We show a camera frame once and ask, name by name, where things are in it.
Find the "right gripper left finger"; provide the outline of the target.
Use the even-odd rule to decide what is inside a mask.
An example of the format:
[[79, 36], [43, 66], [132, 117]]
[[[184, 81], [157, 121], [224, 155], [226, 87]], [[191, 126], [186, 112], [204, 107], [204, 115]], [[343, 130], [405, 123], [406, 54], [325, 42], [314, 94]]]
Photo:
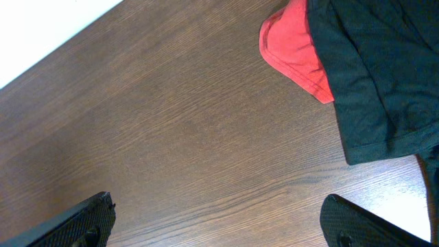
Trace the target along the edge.
[[1, 247], [105, 247], [115, 225], [110, 193], [99, 192], [42, 224], [1, 243]]

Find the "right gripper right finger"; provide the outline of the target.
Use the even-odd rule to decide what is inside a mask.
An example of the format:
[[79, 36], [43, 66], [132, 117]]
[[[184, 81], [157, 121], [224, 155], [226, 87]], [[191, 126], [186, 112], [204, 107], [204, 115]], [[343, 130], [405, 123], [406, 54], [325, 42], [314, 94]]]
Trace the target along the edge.
[[324, 199], [320, 226], [329, 247], [434, 247], [337, 194]]

